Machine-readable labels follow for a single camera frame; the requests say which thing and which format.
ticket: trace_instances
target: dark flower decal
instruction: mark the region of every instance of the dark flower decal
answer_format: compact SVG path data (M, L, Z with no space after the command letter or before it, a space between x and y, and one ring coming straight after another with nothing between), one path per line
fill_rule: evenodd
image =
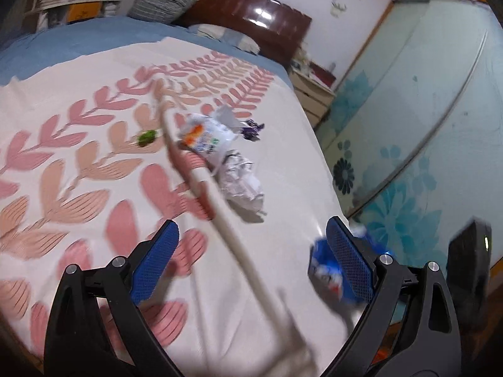
M342 157L334 165L334 180L339 191L344 194L349 194L353 188L353 181L355 180L355 171L351 167L351 163Z

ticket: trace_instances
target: gray striped pillow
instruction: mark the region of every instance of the gray striped pillow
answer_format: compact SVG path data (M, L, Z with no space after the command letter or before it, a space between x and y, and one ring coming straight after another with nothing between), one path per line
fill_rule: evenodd
M197 0L136 0L128 15L142 21L169 24L179 18Z

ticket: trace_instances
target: green object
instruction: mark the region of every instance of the green object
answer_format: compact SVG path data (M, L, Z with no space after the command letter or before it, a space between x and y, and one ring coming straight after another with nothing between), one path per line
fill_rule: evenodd
M138 146L145 147L150 143L153 143L157 137L157 132L155 130L147 130L138 136Z

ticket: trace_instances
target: nightstand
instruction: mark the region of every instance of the nightstand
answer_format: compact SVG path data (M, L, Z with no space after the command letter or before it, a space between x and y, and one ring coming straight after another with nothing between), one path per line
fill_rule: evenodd
M289 76L311 127L315 127L328 112L334 93L296 69L291 69Z

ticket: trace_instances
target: shelf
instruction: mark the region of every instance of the shelf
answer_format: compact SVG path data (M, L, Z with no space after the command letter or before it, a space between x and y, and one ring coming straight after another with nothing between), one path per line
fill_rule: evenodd
M73 1L67 1L64 3L56 3L56 4L46 5L44 7L37 8L33 11L29 11L25 15L30 15L30 14L33 14L36 12L50 10L51 8L61 7L63 5L80 4L80 3L96 3L96 2L120 2L120 0L73 0Z

